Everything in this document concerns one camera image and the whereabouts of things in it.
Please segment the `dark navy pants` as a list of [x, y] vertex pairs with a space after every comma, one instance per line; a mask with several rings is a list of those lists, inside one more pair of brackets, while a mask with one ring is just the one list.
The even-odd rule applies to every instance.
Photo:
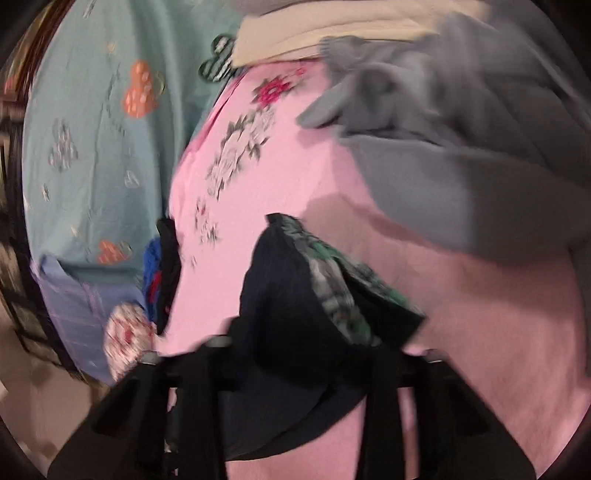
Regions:
[[363, 463], [402, 447], [390, 374], [422, 314], [370, 267], [304, 229], [266, 218], [238, 316], [184, 357], [181, 468], [221, 473], [301, 447], [358, 405]]

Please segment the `red floral pillow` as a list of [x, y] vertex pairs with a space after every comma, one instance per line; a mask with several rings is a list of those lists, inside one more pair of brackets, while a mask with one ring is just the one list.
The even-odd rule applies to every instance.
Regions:
[[137, 303], [122, 303], [111, 312], [104, 333], [103, 351], [112, 379], [119, 381], [154, 348], [155, 325]]

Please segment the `blue plaid pillow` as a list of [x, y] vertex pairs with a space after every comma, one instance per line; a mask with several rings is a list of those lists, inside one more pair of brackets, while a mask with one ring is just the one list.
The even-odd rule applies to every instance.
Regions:
[[112, 385], [103, 350], [105, 328], [113, 309], [123, 303], [144, 304], [134, 284], [88, 283], [68, 275], [58, 260], [44, 255], [31, 263], [49, 317], [75, 367]]

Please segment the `blue folded garment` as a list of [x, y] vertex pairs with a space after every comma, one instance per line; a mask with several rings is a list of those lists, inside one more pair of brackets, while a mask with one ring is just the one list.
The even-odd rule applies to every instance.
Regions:
[[147, 319], [156, 323], [157, 302], [161, 285], [161, 244], [158, 237], [153, 238], [143, 253], [142, 293]]

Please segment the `grey fleece garment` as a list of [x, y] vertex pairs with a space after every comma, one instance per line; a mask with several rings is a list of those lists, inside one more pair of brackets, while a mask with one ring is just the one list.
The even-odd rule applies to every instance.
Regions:
[[590, 258], [590, 81], [529, 1], [447, 15], [411, 42], [325, 38], [334, 126], [384, 215], [498, 262]]

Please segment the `teal heart-print pillow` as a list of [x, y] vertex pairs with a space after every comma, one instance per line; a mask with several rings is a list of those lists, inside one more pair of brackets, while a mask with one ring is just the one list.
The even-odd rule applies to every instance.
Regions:
[[77, 1], [27, 106], [23, 196], [32, 258], [131, 281], [178, 161], [230, 77], [242, 16], [226, 1]]

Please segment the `cream quilted pillow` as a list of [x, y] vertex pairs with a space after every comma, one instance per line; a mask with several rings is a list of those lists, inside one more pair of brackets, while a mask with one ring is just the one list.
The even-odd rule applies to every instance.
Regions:
[[311, 59], [322, 39], [355, 36], [412, 41], [433, 33], [449, 14], [483, 19], [483, 1], [312, 1], [246, 16], [232, 50], [235, 67]]

